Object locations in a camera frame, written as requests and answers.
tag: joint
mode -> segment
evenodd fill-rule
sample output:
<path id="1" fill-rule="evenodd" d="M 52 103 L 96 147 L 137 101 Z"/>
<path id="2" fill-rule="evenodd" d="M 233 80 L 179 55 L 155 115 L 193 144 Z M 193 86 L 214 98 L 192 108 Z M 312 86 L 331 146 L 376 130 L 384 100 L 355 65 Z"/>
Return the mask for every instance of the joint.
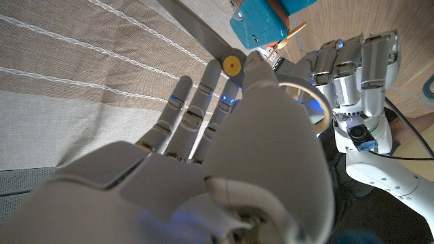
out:
<path id="1" fill-rule="evenodd" d="M 333 78 L 348 77 L 355 75 L 356 65 L 354 63 L 338 64 L 333 67 Z"/>
<path id="2" fill-rule="evenodd" d="M 177 98 L 176 96 L 170 96 L 168 102 L 175 109 L 182 108 L 184 106 L 184 104 L 185 104 L 184 101 L 182 101 L 181 99 Z"/>
<path id="3" fill-rule="evenodd" d="M 203 118 L 191 111 L 187 111 L 181 121 L 181 124 L 190 129 L 199 129 L 202 124 Z"/>
<path id="4" fill-rule="evenodd" d="M 319 73 L 313 76 L 313 85 L 327 85 L 332 82 L 332 78 L 330 76 L 330 73 Z"/>
<path id="5" fill-rule="evenodd" d="M 176 153 L 176 152 L 166 152 L 164 154 L 164 156 L 171 157 L 171 158 L 176 159 L 182 163 L 186 163 L 185 159 L 183 157 L 181 157 L 180 155 L 178 155 L 178 153 Z"/>
<path id="6" fill-rule="evenodd" d="M 386 83 L 385 80 L 365 81 L 361 83 L 361 88 L 374 89 L 374 88 L 384 87 L 385 83 Z"/>
<path id="7" fill-rule="evenodd" d="M 204 85 L 202 83 L 200 83 L 197 86 L 197 89 L 199 89 L 199 91 L 201 91 L 201 92 L 203 92 L 203 93 L 205 93 L 207 95 L 212 95 L 212 92 L 214 91 L 212 88 L 209 88 L 208 86 L 206 86 L 206 85 Z"/>
<path id="8" fill-rule="evenodd" d="M 221 111 L 226 112 L 226 113 L 231 111 L 231 106 L 229 106 L 228 104 L 225 104 L 224 102 L 218 102 L 217 107 Z"/>

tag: white stripe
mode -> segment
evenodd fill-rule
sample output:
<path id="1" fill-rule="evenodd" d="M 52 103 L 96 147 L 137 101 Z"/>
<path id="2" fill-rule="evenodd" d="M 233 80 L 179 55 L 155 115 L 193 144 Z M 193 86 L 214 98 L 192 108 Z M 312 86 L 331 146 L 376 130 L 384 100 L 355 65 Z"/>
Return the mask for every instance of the white stripe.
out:
<path id="1" fill-rule="evenodd" d="M 186 55 L 194 58 L 195 60 L 199 61 L 200 63 L 202 63 L 203 65 L 207 65 L 208 63 L 205 62 L 205 60 L 202 60 L 201 58 L 199 58 L 198 56 L 196 56 L 194 53 L 190 52 L 189 50 L 183 48 L 183 46 L 177 44 L 176 42 L 172 41 L 171 39 L 168 39 L 167 37 L 165 37 L 164 35 L 158 33 L 156 30 L 149 28 L 147 25 L 140 23 L 139 21 L 137 21 L 136 19 L 127 16 L 126 14 L 124 14 L 123 12 L 120 12 L 119 10 L 115 9 L 114 7 L 102 3 L 99 0 L 89 0 L 89 2 L 102 7 L 103 9 L 109 11 L 110 13 L 114 13 L 117 16 L 123 18 L 124 20 L 127 20 L 128 22 L 130 22 L 131 24 L 140 27 L 142 30 L 149 32 L 150 34 L 160 38 L 161 40 L 169 43 L 170 45 L 178 48 L 179 50 L 181 50 L 182 52 L 184 52 Z M 224 74 L 223 72 L 221 73 L 221 75 L 226 78 L 229 79 L 229 77 L 227 77 L 226 74 Z"/>
<path id="2" fill-rule="evenodd" d="M 404 90 L 402 90 L 402 89 L 399 89 L 398 87 L 391 86 L 391 89 L 392 89 L 392 90 L 395 90 L 395 91 L 397 91 L 397 92 L 399 92 L 399 93 L 401 93 L 401 94 L 407 95 L 407 96 L 409 96 L 409 97 L 411 97 L 411 98 L 414 98 L 414 99 L 418 100 L 419 102 L 423 102 L 423 103 L 425 103 L 425 104 L 429 104 L 429 105 L 434 105 L 434 102 L 432 102 L 432 101 L 428 101 L 427 99 L 424 99 L 424 98 L 419 98 L 418 96 L 416 96 L 416 95 L 414 95 L 414 94 L 411 94 L 411 93 L 408 92 L 408 91 L 404 91 Z"/>
<path id="3" fill-rule="evenodd" d="M 137 61 L 135 61 L 135 60 L 133 60 L 131 58 L 127 58 L 127 57 L 125 57 L 125 56 L 123 56 L 121 54 L 117 54 L 115 52 L 105 50 L 104 48 L 97 47 L 97 46 L 94 46 L 92 44 L 89 44 L 89 43 L 86 43 L 86 42 L 83 42 L 83 41 L 78 41 L 78 40 L 76 40 L 74 38 L 64 37 L 62 35 L 59 35 L 58 33 L 54 33 L 52 31 L 42 29 L 42 28 L 40 28 L 38 26 L 34 26 L 32 24 L 27 24 L 27 23 L 21 22 L 21 21 L 15 19 L 15 18 L 11 18 L 11 17 L 8 17 L 8 16 L 4 16 L 3 14 L 0 14 L 0 20 L 4 20 L 6 22 L 9 22 L 11 24 L 14 24 L 14 25 L 22 27 L 22 28 L 27 28 L 27 29 L 29 29 L 31 31 L 35 31 L 36 33 L 39 33 L 39 34 L 47 35 L 49 37 L 53 37 L 53 38 L 58 39 L 58 40 L 69 42 L 69 43 L 71 43 L 73 45 L 80 45 L 82 47 L 86 47 L 88 49 L 95 50 L 95 51 L 100 52 L 102 54 L 107 54 L 107 55 L 112 56 L 114 58 L 122 59 L 123 61 L 129 62 L 130 64 L 139 66 L 141 68 L 145 68 L 147 70 L 159 73 L 161 75 L 165 75 L 165 76 L 170 77 L 170 78 L 175 79 L 175 80 L 179 80 L 179 77 L 177 77 L 175 75 L 172 75 L 170 73 L 162 71 L 162 70 L 160 70 L 158 68 L 154 68 L 152 66 L 145 65 L 145 64 L 143 64 L 141 62 L 137 62 Z M 215 93 L 213 93 L 212 95 L 215 96 L 215 97 L 217 97 L 217 98 L 220 97 L 218 94 L 215 94 Z"/>
<path id="4" fill-rule="evenodd" d="M 40 75 L 37 73 L 17 70 L 15 68 L 0 67 L 0 72 L 30 77 L 30 78 L 34 78 L 34 79 L 43 79 L 43 80 L 51 81 L 51 82 L 65 83 L 68 85 L 79 85 L 79 86 L 83 86 L 83 87 L 92 87 L 92 88 L 96 88 L 96 89 L 103 89 L 105 91 L 113 92 L 114 94 L 119 94 L 122 96 L 129 96 L 129 97 L 133 97 L 133 98 L 143 98 L 143 99 L 149 99 L 149 100 L 155 100 L 158 102 L 167 103 L 167 100 L 165 100 L 163 98 L 156 98 L 156 97 L 142 95 L 142 94 L 134 94 L 131 92 L 126 92 L 126 91 L 114 89 L 114 88 L 111 88 L 111 87 L 106 86 L 106 85 L 99 85 L 99 84 L 95 84 L 95 83 L 87 83 L 87 82 L 83 82 L 83 81 L 73 81 L 71 79 L 63 79 L 63 78 L 57 78 L 57 77 L 52 77 L 52 76 L 47 76 L 47 75 Z"/>

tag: gray surface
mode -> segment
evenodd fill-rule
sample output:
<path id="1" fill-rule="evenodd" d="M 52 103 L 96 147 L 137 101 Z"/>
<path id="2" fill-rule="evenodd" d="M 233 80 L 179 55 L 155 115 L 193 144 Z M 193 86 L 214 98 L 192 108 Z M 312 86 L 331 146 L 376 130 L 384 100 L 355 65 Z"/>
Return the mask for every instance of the gray surface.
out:
<path id="1" fill-rule="evenodd" d="M 0 225 L 2 225 L 11 214 L 28 197 L 29 193 L 0 197 Z"/>
<path id="2" fill-rule="evenodd" d="M 160 112 L 0 91 L 0 169 L 53 167 L 117 140 L 134 143 Z"/>
<path id="3" fill-rule="evenodd" d="M 0 171 L 0 195 L 30 191 L 55 170 L 55 167 L 46 167 Z"/>

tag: wooden surface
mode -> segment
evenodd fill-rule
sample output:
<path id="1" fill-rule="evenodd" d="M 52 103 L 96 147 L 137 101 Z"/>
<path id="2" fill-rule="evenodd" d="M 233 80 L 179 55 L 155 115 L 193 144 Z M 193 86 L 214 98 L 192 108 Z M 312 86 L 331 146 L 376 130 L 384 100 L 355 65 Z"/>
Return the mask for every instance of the wooden surface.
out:
<path id="1" fill-rule="evenodd" d="M 387 97 L 408 117 L 434 112 L 434 100 L 422 92 L 423 84 L 434 74 L 433 0 L 318 0 L 294 17 L 297 23 L 307 21 L 300 31 L 301 44 L 293 37 L 278 52 L 293 62 L 331 40 L 347 40 L 360 33 L 366 38 L 370 33 L 397 29 L 401 69 Z"/>

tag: robot finger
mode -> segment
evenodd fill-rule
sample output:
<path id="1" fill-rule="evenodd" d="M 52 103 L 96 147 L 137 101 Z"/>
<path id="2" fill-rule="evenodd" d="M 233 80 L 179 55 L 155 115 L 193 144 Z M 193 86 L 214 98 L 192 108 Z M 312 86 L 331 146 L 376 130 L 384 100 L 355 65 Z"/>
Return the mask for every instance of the robot finger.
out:
<path id="1" fill-rule="evenodd" d="M 217 60 L 210 61 L 206 66 L 195 96 L 165 150 L 166 156 L 184 162 L 188 159 L 221 71 L 220 62 Z"/>
<path id="2" fill-rule="evenodd" d="M 223 88 L 223 92 L 220 96 L 216 108 L 214 109 L 214 112 L 212 113 L 210 122 L 208 123 L 208 126 L 206 127 L 202 138 L 196 148 L 195 154 L 192 158 L 192 163 L 203 163 L 206 152 L 210 147 L 212 138 L 214 137 L 218 126 L 222 123 L 222 121 L 224 121 L 224 119 L 229 115 L 232 110 L 232 106 L 234 104 L 237 93 L 238 86 L 229 79 Z"/>
<path id="3" fill-rule="evenodd" d="M 169 97 L 158 121 L 146 134 L 136 142 L 150 152 L 162 153 L 164 145 L 172 134 L 175 125 L 179 122 L 181 111 L 190 94 L 193 82 L 188 76 L 179 79 L 172 95 Z"/>

